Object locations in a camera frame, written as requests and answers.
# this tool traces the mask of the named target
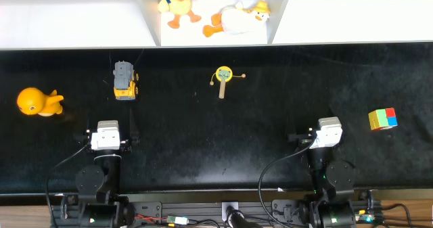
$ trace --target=rubik's cube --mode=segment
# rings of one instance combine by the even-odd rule
[[[394,108],[375,110],[368,114],[371,130],[385,130],[397,126]]]

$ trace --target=yellow hat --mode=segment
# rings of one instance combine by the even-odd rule
[[[268,3],[266,1],[258,1],[256,7],[252,8],[253,11],[261,13],[271,13],[268,9]]]

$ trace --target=blue square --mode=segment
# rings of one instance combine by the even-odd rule
[[[397,125],[397,117],[388,118],[388,125],[390,125],[390,127],[395,127]]]

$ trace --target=toy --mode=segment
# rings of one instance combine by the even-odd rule
[[[246,75],[243,73],[241,76],[234,76],[233,72],[228,66],[221,66],[219,67],[216,72],[212,75],[212,78],[210,78],[210,85],[214,85],[214,76],[216,76],[216,79],[220,81],[219,86],[219,98],[224,99],[225,94],[225,83],[230,81],[232,77],[242,77],[245,78]]]
[[[235,7],[226,7],[221,13],[212,16],[212,25],[203,27],[203,34],[211,37],[216,32],[238,35],[257,30],[265,24],[271,11],[265,1],[259,1],[252,10],[244,9],[242,2]]]
[[[397,126],[394,108],[375,110],[368,114],[371,130],[386,130]]]
[[[114,95],[117,100],[134,100],[138,96],[138,73],[129,62],[114,64]]]
[[[160,12],[167,12],[170,10],[170,12],[175,15],[173,21],[168,22],[168,25],[174,29],[180,27],[179,21],[183,15],[188,15],[191,22],[198,22],[202,19],[201,16],[195,15],[191,11],[191,7],[191,0],[161,0],[158,4],[158,10]]]
[[[56,90],[50,95],[45,95],[39,89],[29,87],[21,91],[16,103],[21,112],[26,115],[52,116],[63,112],[63,107],[59,103],[61,100],[63,96],[57,95]]]

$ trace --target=metal bracket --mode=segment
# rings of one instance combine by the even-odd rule
[[[299,207],[299,201],[296,200],[273,200],[272,216],[280,222],[303,225],[299,219],[299,212],[294,214]]]
[[[232,206],[234,209],[239,210],[239,202],[222,202],[221,203],[221,218],[225,222],[227,220],[227,208]]]
[[[149,217],[162,217],[162,204],[161,202],[131,202],[134,205],[135,215],[141,214],[143,216]],[[155,224],[160,224],[161,220],[153,220]],[[137,227],[139,225],[150,224],[149,221],[144,219],[136,219],[131,225],[131,228]]]

